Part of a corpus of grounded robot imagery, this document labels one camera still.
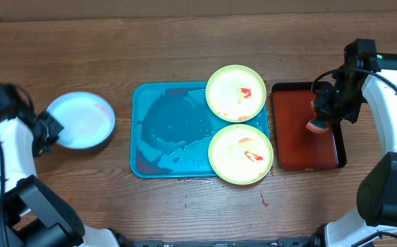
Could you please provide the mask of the light blue plate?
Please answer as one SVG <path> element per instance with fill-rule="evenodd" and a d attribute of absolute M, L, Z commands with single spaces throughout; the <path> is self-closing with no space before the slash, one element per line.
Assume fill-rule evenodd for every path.
<path fill-rule="evenodd" d="M 63 127 L 57 144 L 84 150 L 107 141 L 115 129 L 115 113 L 102 97 L 90 92 L 66 93 L 55 99 L 47 112 Z"/>

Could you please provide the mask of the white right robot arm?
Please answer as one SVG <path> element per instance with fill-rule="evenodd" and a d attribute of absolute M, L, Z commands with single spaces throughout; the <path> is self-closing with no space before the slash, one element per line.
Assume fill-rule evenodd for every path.
<path fill-rule="evenodd" d="M 325 82 L 323 75 L 312 83 L 314 117 L 306 128 L 322 133 L 342 120 L 355 123 L 361 105 L 367 103 L 381 160 L 359 185 L 356 207 L 320 226 L 307 246 L 371 246 L 383 236 L 397 239 L 397 54 L 379 53 L 374 40 L 358 38 L 343 55 L 343 64 L 328 72 L 334 84 Z"/>

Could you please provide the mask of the pink and green sponge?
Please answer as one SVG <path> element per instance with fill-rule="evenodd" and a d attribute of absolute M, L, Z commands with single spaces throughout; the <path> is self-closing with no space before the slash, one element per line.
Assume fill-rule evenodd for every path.
<path fill-rule="evenodd" d="M 313 118 L 306 124 L 306 128 L 314 133 L 325 133 L 329 129 L 329 125 L 323 120 L 317 111 L 315 110 L 315 101 L 310 103 L 311 110 L 313 112 Z"/>

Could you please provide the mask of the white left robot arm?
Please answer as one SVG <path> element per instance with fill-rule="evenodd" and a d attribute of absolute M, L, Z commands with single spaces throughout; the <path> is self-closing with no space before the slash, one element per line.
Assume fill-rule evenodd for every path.
<path fill-rule="evenodd" d="M 0 84 L 0 246 L 131 246 L 111 228 L 82 223 L 36 173 L 34 159 L 57 142 L 63 125 L 37 114 L 21 88 Z"/>

